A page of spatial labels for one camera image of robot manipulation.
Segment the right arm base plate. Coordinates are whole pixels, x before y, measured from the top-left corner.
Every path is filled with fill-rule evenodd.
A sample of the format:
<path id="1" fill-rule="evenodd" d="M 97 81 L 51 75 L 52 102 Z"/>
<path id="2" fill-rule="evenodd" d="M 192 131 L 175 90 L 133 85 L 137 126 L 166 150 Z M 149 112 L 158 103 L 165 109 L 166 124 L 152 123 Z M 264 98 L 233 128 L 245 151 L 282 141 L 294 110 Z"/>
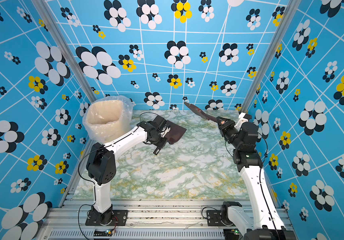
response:
<path id="1" fill-rule="evenodd" d="M 229 221 L 224 221 L 220 210 L 206 210 L 207 225 L 209 227 L 235 227 Z"/>

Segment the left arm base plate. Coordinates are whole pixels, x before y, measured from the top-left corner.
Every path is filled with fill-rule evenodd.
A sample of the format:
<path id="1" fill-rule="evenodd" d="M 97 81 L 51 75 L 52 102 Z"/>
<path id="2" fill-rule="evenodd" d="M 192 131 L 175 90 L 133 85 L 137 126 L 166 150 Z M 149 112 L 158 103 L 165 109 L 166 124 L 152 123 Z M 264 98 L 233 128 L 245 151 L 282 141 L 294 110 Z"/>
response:
<path id="1" fill-rule="evenodd" d="M 112 210 L 99 213 L 95 209 L 88 212 L 86 226 L 125 226 L 128 219 L 128 210 Z"/>

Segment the black dustpan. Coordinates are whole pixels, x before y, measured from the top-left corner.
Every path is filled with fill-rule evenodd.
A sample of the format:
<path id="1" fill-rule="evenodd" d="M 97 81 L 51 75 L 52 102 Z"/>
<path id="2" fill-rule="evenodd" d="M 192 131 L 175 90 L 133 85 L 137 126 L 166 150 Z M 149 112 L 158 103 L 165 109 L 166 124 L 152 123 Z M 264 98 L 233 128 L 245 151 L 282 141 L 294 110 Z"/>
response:
<path id="1" fill-rule="evenodd" d="M 167 133 L 164 137 L 170 145 L 173 145 L 183 137 L 186 131 L 186 128 L 183 128 L 171 121 L 167 121 Z"/>

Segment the aluminium frame rail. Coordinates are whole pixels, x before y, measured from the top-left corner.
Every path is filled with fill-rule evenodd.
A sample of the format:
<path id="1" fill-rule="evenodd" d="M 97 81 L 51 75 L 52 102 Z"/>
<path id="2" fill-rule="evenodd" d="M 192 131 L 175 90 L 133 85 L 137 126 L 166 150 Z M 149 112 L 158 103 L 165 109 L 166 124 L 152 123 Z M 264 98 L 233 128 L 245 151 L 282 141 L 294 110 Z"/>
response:
<path id="1" fill-rule="evenodd" d="M 113 200 L 114 210 L 128 210 L 125 226 L 86 226 L 92 200 L 67 198 L 52 209 L 39 240 L 237 240 L 236 227 L 209 227 L 206 210 L 220 210 L 223 200 Z"/>

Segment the beige trash bin with liner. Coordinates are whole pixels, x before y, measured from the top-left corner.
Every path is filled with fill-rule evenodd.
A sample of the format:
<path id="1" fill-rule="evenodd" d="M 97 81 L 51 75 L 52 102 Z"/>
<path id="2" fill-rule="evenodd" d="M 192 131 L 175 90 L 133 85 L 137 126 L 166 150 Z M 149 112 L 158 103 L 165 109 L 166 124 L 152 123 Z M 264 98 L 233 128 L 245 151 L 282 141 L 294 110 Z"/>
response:
<path id="1" fill-rule="evenodd" d="M 125 96 L 108 96 L 93 102 L 86 110 L 82 124 L 90 139 L 105 144 L 131 130 L 133 103 Z"/>

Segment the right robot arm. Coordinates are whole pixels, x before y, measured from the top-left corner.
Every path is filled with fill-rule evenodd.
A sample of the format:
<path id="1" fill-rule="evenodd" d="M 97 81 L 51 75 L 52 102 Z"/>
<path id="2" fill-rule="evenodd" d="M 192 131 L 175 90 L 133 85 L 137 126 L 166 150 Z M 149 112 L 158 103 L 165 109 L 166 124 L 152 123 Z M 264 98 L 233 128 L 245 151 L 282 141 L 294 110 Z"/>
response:
<path id="1" fill-rule="evenodd" d="M 296 239 L 295 233 L 286 229 L 269 193 L 263 161 L 256 150 L 258 126 L 244 118 L 234 122 L 217 117 L 216 121 L 225 142 L 234 147 L 233 161 L 247 187 L 253 212 L 250 218 L 240 203 L 224 202 L 223 223 L 234 225 L 242 240 Z"/>

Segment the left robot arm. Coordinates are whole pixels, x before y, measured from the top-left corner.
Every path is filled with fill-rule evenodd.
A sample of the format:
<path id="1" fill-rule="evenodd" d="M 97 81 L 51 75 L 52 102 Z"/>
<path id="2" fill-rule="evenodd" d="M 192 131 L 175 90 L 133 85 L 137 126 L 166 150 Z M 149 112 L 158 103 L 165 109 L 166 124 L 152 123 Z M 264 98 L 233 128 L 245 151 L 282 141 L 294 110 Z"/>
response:
<path id="1" fill-rule="evenodd" d="M 107 226 L 115 219 L 111 201 L 111 181 L 117 173 L 116 160 L 130 148 L 146 142 L 156 146 L 154 154 L 169 141 L 167 134 L 172 122 L 161 116 L 152 121 L 141 121 L 136 127 L 117 139 L 105 144 L 96 143 L 89 155 L 86 169 L 94 183 L 94 203 L 88 214 L 95 225 Z"/>

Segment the cartoon face hand brush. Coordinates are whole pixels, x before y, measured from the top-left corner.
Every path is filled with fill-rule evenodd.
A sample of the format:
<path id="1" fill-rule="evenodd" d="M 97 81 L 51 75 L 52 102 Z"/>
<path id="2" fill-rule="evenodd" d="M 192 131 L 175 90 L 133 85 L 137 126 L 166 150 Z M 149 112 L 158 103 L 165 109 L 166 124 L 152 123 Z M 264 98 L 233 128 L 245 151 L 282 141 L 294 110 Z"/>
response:
<path id="1" fill-rule="evenodd" d="M 184 102 L 184 104 L 187 108 L 189 108 L 193 113 L 195 113 L 199 117 L 201 117 L 205 120 L 208 120 L 208 121 L 213 121 L 215 123 L 218 122 L 218 119 L 216 117 L 213 117 L 211 115 L 206 114 L 203 110 L 201 110 L 197 106 L 190 104 L 190 103 L 187 103 L 187 102 Z"/>

